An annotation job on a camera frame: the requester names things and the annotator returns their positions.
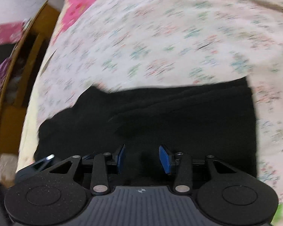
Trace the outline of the black pants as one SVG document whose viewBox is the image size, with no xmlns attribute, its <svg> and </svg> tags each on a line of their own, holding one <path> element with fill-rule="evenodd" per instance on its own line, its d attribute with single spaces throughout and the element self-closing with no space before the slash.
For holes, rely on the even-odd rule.
<svg viewBox="0 0 283 226">
<path fill-rule="evenodd" d="M 256 176 L 256 117 L 246 78 L 113 93 L 89 87 L 74 106 L 40 125 L 34 158 L 64 160 L 120 146 L 126 147 L 126 184 L 164 180 L 160 146 L 199 160 L 212 155 Z"/>
</svg>

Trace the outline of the brown wooden desk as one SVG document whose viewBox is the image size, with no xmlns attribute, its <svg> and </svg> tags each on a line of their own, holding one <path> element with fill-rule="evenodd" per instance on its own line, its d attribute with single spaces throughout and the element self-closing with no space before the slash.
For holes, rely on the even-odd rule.
<svg viewBox="0 0 283 226">
<path fill-rule="evenodd" d="M 32 88 L 59 15 L 57 9 L 45 3 L 12 51 L 0 92 L 0 154 L 18 154 Z"/>
</svg>

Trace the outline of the floral white bed sheet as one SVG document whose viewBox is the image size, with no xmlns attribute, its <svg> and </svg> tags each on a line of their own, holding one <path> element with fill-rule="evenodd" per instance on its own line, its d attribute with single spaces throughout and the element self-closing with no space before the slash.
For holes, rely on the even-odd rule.
<svg viewBox="0 0 283 226">
<path fill-rule="evenodd" d="M 283 202 L 283 0 L 96 0 L 58 23 L 26 115 L 19 167 L 40 124 L 89 86 L 117 91 L 246 76 L 257 114 L 259 179 Z"/>
</svg>

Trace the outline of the pink floral cloth on desk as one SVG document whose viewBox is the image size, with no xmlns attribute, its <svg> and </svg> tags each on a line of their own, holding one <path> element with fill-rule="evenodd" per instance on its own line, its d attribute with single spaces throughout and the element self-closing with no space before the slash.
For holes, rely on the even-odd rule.
<svg viewBox="0 0 283 226">
<path fill-rule="evenodd" d="M 23 35 L 24 25 L 23 21 L 0 24 L 0 45 L 17 43 Z"/>
</svg>

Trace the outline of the pink yellow cartoon quilt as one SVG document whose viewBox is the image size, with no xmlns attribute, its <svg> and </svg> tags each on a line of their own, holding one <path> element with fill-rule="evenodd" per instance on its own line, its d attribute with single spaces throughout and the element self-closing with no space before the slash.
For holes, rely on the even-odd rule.
<svg viewBox="0 0 283 226">
<path fill-rule="evenodd" d="M 41 86 L 40 78 L 56 51 L 54 43 L 57 38 L 62 33 L 66 32 L 66 30 L 70 28 L 70 26 L 72 26 L 95 1 L 96 0 L 65 0 L 64 2 L 58 21 L 55 24 L 54 32 L 49 41 L 49 49 L 47 49 L 45 53 L 45 57 L 37 74 L 36 82 L 32 88 L 22 129 L 16 172 L 33 164 L 34 162 L 34 153 L 38 146 L 38 129 L 40 126 L 38 124 L 38 100 L 39 88 Z"/>
</svg>

